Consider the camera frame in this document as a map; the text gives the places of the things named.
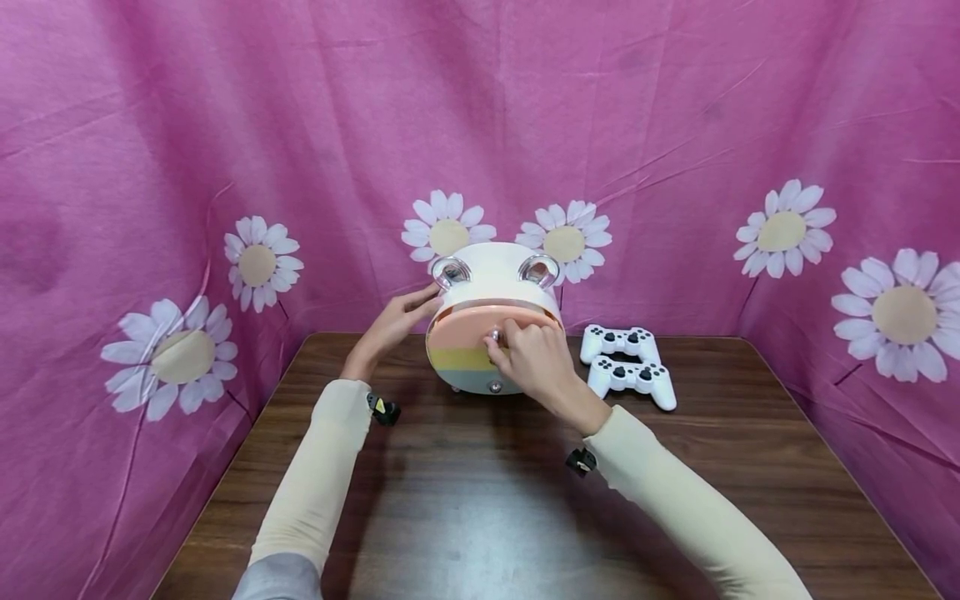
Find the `white daisy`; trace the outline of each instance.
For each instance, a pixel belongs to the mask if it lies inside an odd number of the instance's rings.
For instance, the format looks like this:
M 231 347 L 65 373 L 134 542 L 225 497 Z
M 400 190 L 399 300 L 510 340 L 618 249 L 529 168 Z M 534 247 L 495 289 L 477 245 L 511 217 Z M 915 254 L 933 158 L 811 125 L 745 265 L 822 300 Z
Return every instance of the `white daisy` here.
M 613 237 L 607 233 L 610 217 L 596 216 L 596 204 L 582 200 L 570 202 L 566 212 L 559 204 L 536 211 L 537 223 L 524 223 L 516 242 L 527 248 L 546 252 L 560 265 L 560 275 L 554 285 L 564 279 L 579 283 L 593 275 L 593 267 L 604 263 L 597 248 L 608 246 Z
M 297 240 L 287 237 L 287 227 L 277 223 L 267 228 L 263 217 L 244 217 L 236 223 L 240 236 L 227 233 L 224 253 L 233 266 L 229 279 L 233 299 L 240 299 L 245 311 L 253 301 L 253 310 L 276 304 L 277 292 L 287 292 L 297 283 L 303 268 L 299 258 L 288 256 L 300 248 Z
M 430 192 L 430 204 L 414 202 L 419 219 L 403 222 L 406 229 L 400 234 L 404 244 L 415 250 L 410 257 L 417 262 L 430 262 L 439 256 L 450 256 L 469 244 L 489 242 L 496 236 L 492 225 L 479 225 L 483 207 L 464 210 L 464 197 L 453 193 L 449 197 L 439 190 Z
M 746 244 L 733 254 L 734 260 L 746 259 L 742 273 L 756 277 L 766 267 L 770 277 L 780 278 L 786 267 L 799 276 L 804 258 L 818 264 L 821 253 L 833 248 L 823 228 L 837 218 L 832 208 L 814 208 L 823 195 L 824 188 L 804 188 L 800 180 L 788 181 L 779 194 L 767 194 L 766 214 L 753 213 L 736 231 L 736 239 Z
M 833 328 L 849 340 L 857 360 L 876 357 L 876 370 L 898 381 L 947 379 L 942 352 L 960 360 L 960 262 L 939 273 L 935 252 L 905 248 L 897 252 L 893 271 L 876 258 L 841 278 L 852 294 L 834 296 L 833 307 L 851 317 Z
M 206 296 L 197 299 L 185 317 L 172 300 L 154 302 L 149 316 L 128 313 L 120 328 L 130 340 L 107 344 L 100 352 L 111 363 L 132 365 L 106 384 L 108 392 L 117 394 L 117 412 L 147 402 L 147 420 L 160 420 L 179 397 L 183 413 L 190 415 L 204 400 L 220 399 L 223 381 L 237 374 L 229 362 L 237 346 L 227 341 L 233 323 L 222 304 L 210 312 Z

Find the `game controller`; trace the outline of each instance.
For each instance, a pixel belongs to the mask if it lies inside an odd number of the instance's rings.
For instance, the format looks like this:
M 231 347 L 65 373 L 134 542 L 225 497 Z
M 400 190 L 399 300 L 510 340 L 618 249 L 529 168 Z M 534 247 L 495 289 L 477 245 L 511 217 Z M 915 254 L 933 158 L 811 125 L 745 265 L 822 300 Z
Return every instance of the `game controller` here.
M 663 411 L 677 408 L 670 371 L 660 361 L 621 363 L 609 356 L 596 356 L 590 362 L 587 385 L 601 398 L 610 390 L 636 390 L 652 396 L 654 403 Z
M 597 356 L 614 352 L 636 356 L 643 362 L 660 363 L 654 334 L 643 327 L 607 329 L 597 324 L 589 325 L 580 345 L 580 362 L 589 365 Z

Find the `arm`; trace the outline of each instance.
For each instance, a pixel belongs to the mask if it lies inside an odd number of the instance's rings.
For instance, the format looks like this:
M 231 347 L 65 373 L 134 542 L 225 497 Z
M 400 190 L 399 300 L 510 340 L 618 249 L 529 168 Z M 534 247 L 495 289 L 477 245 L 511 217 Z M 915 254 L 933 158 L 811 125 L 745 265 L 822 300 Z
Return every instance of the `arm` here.
M 253 543 L 233 600 L 318 600 L 333 534 L 357 454 L 367 439 L 367 403 L 379 360 L 436 311 L 436 285 L 394 298 L 350 353 L 339 379 L 314 406 L 297 453 Z
M 487 340 L 491 360 L 547 410 L 585 437 L 613 490 L 643 509 L 710 578 L 725 600 L 808 600 L 790 563 L 720 492 L 620 407 L 611 409 L 573 370 L 558 328 L 508 321 L 507 356 Z

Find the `wooden table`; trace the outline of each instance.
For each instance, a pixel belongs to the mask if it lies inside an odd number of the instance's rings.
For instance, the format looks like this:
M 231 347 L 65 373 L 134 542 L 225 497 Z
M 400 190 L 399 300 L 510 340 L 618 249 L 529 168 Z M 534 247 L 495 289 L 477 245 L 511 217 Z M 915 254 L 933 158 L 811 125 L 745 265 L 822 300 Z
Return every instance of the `wooden table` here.
M 356 339 L 304 343 L 154 598 L 230 598 L 310 410 Z M 938 597 L 753 347 L 659 342 L 677 411 L 636 394 L 608 400 L 756 523 L 814 598 Z M 569 343 L 579 351 L 579 338 Z M 373 425 L 357 460 L 324 600 L 715 597 L 597 473 L 582 480 L 564 466 L 579 441 L 529 398 L 454 394 L 419 336 L 373 386 L 403 414 L 394 428 Z

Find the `hand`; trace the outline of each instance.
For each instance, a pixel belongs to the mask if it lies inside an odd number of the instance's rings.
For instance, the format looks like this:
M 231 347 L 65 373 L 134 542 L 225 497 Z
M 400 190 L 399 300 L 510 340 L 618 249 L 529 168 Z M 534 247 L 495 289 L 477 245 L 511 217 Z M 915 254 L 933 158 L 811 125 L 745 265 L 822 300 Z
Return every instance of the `hand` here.
M 504 323 L 508 355 L 492 338 L 484 338 L 487 354 L 500 372 L 584 437 L 600 431 L 611 408 L 573 370 L 566 336 L 556 326 L 520 329 L 513 319 Z
M 367 329 L 367 333 L 353 347 L 340 377 L 370 381 L 373 369 L 380 359 L 402 342 L 414 325 L 437 312 L 443 303 L 436 298 L 439 292 L 440 287 L 431 283 L 422 290 L 390 300 Z

